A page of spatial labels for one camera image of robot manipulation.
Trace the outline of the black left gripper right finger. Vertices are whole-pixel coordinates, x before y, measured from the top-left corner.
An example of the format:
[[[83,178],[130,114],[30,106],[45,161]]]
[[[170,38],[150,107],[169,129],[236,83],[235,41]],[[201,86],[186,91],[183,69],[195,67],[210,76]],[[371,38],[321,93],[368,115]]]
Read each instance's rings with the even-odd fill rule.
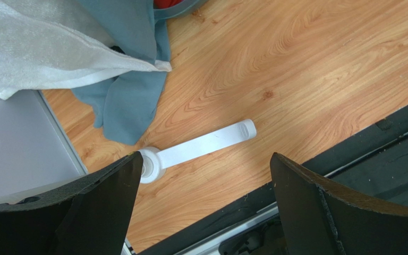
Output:
[[[282,154],[270,171],[290,254],[408,254],[408,206],[355,191]]]

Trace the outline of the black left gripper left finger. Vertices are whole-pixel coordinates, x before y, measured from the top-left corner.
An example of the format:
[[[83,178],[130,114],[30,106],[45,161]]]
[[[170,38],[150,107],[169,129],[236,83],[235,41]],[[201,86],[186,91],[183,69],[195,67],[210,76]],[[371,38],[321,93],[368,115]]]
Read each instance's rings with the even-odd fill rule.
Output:
[[[17,203],[0,203],[0,254],[121,254],[140,184],[134,152]]]

